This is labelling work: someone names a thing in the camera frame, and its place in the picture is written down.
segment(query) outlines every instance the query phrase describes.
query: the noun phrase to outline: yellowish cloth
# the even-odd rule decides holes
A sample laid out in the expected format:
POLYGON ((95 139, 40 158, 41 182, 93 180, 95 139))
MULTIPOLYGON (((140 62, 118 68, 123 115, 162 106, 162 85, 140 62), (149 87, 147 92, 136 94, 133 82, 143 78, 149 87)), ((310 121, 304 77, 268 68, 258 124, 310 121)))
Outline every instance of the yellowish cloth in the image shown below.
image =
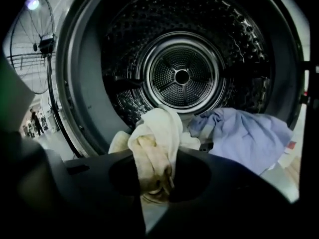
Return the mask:
POLYGON ((179 146, 199 149, 200 142, 182 132, 178 114, 167 106, 142 115, 131 136, 118 132, 109 153, 129 148, 133 152, 143 197, 150 202, 168 200, 174 188, 176 155, 179 146))

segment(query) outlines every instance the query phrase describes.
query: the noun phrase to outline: laundry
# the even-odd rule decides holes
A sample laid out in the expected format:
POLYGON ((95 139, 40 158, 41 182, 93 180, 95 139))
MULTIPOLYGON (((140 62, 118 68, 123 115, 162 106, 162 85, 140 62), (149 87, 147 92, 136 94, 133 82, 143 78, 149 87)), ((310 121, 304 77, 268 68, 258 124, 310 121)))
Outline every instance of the laundry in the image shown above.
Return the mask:
POLYGON ((179 146, 198 150, 200 141, 183 132, 178 114, 160 106, 141 116, 131 136, 118 132, 109 153, 129 148, 137 167, 141 192, 150 202, 162 203, 174 188, 176 155, 179 146))
POLYGON ((275 117, 233 108, 205 112, 188 129, 201 143, 213 142, 210 154, 234 160, 258 175, 278 161, 293 135, 275 117))

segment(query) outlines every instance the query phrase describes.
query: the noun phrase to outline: person in black clothing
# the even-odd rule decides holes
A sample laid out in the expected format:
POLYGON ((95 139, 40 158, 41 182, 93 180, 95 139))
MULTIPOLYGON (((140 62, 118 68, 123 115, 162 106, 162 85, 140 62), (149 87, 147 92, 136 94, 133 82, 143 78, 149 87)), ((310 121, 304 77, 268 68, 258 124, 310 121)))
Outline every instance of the person in black clothing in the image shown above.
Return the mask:
POLYGON ((42 133, 44 133, 44 131, 43 131, 43 129, 42 129, 42 126, 41 126, 41 124, 40 124, 40 121, 39 121, 37 115, 35 114, 35 112, 33 111, 32 108, 30 109, 30 112, 32 113, 31 119, 34 120, 34 124, 35 124, 36 130, 38 131, 38 134, 41 135, 40 131, 41 131, 42 133))

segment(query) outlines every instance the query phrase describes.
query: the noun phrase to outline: light blue cloth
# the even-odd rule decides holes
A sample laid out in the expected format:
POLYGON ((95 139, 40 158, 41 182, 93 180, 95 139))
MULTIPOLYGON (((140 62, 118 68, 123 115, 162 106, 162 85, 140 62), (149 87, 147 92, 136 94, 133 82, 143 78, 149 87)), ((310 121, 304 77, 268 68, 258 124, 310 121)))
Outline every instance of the light blue cloth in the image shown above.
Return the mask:
POLYGON ((258 175, 278 161, 293 135, 285 122, 273 116, 233 108, 201 114, 188 129, 201 143, 212 139, 210 154, 232 159, 258 175))

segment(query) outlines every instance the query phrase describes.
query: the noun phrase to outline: light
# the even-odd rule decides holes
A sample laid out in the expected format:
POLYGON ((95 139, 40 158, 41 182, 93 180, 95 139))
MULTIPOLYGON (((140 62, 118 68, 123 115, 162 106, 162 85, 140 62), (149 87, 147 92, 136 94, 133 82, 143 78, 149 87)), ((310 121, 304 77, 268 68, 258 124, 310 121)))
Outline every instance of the light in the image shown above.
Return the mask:
POLYGON ((39 0, 26 0, 26 7, 28 7, 29 10, 35 10, 39 7, 39 0))

